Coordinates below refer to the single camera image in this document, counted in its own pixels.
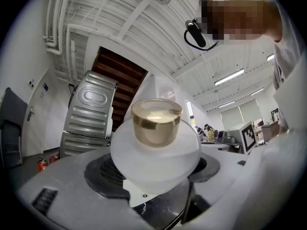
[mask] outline headset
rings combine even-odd
[[[206,1],[207,0],[200,0],[200,7],[202,8],[202,10],[201,10],[202,18],[206,18],[207,17],[206,16],[206,14],[207,14],[207,11],[206,11],[207,3],[206,3]],[[203,38],[203,36],[201,34],[201,32],[202,32],[201,25],[200,25],[199,22],[197,22],[196,18],[193,19],[193,20],[186,21],[186,28],[187,28],[187,30],[184,33],[184,40],[191,47],[193,47],[195,49],[198,49],[198,50],[201,50],[201,51],[209,51],[209,50],[213,49],[218,44],[218,42],[216,42],[211,47],[205,49],[205,47],[206,47],[206,40]],[[191,44],[187,40],[187,33],[188,32],[192,35],[192,37],[194,38],[195,42],[198,44],[199,47]]]

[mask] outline fire extinguisher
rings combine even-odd
[[[49,160],[50,160],[50,163],[54,163],[55,161],[59,160],[59,157],[58,156],[52,156]]]
[[[45,168],[47,168],[48,163],[46,160],[38,157],[40,160],[37,162],[38,163],[38,172],[43,171]]]

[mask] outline gold cup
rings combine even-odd
[[[179,104],[164,99],[141,100],[131,110],[134,133],[141,143],[161,148],[175,140],[182,114]]]

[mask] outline door handle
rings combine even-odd
[[[34,115],[35,115],[35,113],[34,113],[34,112],[32,112],[32,111],[33,111],[33,107],[31,106],[30,111],[29,111],[29,114],[28,114],[27,121],[30,121],[30,118],[31,118],[32,114],[34,114]]]

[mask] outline staircase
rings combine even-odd
[[[98,52],[92,71],[118,81],[112,103],[114,108],[112,131],[115,132],[123,123],[126,111],[148,71],[102,47]]]

